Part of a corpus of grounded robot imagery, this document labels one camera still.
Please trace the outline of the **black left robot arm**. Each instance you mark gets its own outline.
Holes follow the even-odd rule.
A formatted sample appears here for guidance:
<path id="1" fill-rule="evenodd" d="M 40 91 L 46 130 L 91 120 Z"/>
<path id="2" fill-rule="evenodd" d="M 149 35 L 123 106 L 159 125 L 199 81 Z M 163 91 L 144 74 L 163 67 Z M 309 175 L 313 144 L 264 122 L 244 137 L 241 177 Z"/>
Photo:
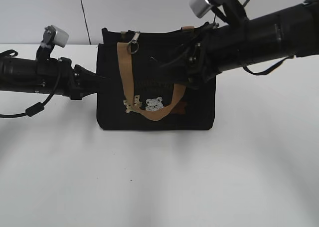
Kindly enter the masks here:
<path id="1" fill-rule="evenodd" d="M 104 77 L 76 64 L 69 58 L 30 60 L 17 58 L 18 52 L 7 50 L 0 54 L 1 91 L 61 95 L 71 100 L 98 93 Z"/>

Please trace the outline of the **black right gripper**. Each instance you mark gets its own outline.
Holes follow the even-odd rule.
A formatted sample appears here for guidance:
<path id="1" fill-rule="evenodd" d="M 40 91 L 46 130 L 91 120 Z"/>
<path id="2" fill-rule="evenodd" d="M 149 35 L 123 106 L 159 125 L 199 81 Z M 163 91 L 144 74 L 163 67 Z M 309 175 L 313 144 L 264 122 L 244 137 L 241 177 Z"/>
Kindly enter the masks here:
<path id="1" fill-rule="evenodd" d="M 159 65 L 159 78 L 186 87 L 202 87 L 222 72 L 207 54 L 217 27 L 201 27 L 175 59 Z"/>

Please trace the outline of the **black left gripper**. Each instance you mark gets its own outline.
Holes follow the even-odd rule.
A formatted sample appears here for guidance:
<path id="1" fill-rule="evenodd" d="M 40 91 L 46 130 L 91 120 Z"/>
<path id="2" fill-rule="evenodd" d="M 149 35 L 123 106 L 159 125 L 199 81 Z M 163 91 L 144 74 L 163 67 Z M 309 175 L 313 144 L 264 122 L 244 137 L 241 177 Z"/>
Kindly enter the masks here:
<path id="1" fill-rule="evenodd" d="M 58 84 L 58 94 L 71 100 L 82 100 L 84 97 L 98 93 L 100 90 L 100 76 L 76 64 L 72 68 L 69 58 L 58 60 L 61 79 Z"/>

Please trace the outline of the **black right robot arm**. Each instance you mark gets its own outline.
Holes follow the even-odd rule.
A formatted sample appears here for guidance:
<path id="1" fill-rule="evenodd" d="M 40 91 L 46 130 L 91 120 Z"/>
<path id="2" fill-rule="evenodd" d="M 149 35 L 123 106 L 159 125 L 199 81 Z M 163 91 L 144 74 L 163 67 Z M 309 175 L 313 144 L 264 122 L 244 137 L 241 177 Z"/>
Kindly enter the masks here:
<path id="1" fill-rule="evenodd" d="M 217 12 L 226 25 L 215 28 L 208 23 L 195 30 L 181 53 L 159 66 L 159 77 L 165 81 L 197 89 L 222 72 L 276 60 L 261 71 L 268 75 L 285 60 L 319 53 L 319 0 L 282 9 L 249 19 L 238 0 Z"/>

